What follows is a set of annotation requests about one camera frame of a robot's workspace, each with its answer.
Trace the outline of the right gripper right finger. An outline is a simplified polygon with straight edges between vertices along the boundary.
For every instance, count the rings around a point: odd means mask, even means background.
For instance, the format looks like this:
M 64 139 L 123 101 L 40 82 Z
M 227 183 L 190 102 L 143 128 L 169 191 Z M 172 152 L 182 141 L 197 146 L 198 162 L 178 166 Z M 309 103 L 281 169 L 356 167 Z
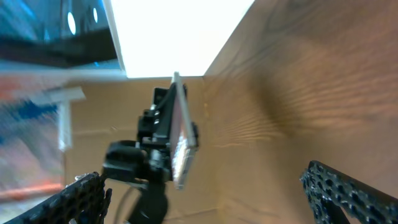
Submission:
M 316 223 L 397 224 L 397 199 L 319 161 L 300 177 Z

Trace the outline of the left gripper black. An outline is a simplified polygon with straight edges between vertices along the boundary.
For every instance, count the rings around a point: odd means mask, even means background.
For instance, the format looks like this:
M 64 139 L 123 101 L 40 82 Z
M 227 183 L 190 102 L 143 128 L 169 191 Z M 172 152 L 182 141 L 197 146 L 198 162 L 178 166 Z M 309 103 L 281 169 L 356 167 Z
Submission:
M 186 88 L 173 82 L 168 89 L 154 88 L 149 109 L 139 117 L 137 139 L 148 158 L 149 169 L 162 180 L 172 180 L 170 135 L 180 130 L 183 121 L 183 93 Z M 199 131 L 192 122 L 195 146 L 199 146 Z

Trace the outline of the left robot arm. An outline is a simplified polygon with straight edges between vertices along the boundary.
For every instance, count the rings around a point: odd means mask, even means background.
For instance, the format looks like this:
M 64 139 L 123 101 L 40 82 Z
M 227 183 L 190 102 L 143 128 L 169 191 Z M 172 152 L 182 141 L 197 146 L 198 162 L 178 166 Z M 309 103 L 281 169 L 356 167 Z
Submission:
M 112 142 L 104 158 L 107 179 L 140 191 L 127 223 L 164 221 L 169 208 L 166 184 L 183 188 L 198 147 L 187 87 L 173 82 L 169 88 L 155 88 L 151 108 L 138 118 L 136 140 Z

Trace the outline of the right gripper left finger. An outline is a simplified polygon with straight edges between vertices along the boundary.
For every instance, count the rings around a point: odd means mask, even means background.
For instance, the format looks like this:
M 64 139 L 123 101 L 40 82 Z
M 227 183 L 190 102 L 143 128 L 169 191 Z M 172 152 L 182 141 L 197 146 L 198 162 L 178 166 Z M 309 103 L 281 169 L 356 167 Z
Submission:
M 103 224 L 111 197 L 105 178 L 97 172 L 87 173 L 5 224 Z

